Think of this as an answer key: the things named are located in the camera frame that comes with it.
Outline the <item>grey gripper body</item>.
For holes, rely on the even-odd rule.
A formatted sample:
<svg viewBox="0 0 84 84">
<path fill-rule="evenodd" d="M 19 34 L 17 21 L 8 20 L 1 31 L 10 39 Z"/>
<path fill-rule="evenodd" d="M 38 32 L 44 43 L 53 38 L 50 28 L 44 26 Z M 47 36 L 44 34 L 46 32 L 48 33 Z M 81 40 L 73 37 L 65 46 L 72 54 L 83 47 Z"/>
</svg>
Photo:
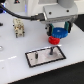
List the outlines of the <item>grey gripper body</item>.
<svg viewBox="0 0 84 84">
<path fill-rule="evenodd" d="M 76 15 L 76 5 L 64 8 L 59 4 L 46 5 L 43 7 L 44 24 L 70 21 Z"/>
</svg>

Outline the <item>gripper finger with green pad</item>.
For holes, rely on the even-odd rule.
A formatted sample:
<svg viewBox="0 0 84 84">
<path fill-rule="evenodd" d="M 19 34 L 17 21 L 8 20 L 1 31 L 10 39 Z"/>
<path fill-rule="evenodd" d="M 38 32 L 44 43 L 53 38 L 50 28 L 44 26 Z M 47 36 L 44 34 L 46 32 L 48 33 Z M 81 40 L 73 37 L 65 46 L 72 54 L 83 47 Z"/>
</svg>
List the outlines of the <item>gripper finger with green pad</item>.
<svg viewBox="0 0 84 84">
<path fill-rule="evenodd" d="M 72 23 L 69 22 L 69 21 L 67 21 L 65 23 L 66 23 L 66 30 L 68 31 L 68 33 L 70 33 L 71 32 L 71 28 L 72 28 Z"/>
<path fill-rule="evenodd" d="M 51 36 L 52 31 L 53 31 L 53 26 L 52 25 L 46 25 L 46 30 L 47 30 L 47 35 Z"/>
</svg>

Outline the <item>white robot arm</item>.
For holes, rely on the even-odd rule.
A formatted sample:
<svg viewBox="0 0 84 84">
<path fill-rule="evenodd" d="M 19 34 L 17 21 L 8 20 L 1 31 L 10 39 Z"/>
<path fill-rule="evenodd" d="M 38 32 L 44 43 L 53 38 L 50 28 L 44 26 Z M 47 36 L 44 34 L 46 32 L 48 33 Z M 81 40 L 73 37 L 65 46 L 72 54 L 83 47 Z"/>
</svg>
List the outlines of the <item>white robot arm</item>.
<svg viewBox="0 0 84 84">
<path fill-rule="evenodd" d="M 48 29 L 47 35 L 53 32 L 52 23 L 68 22 L 69 26 L 78 17 L 78 8 L 74 0 L 28 0 L 27 15 L 39 14 L 40 21 Z"/>
</svg>

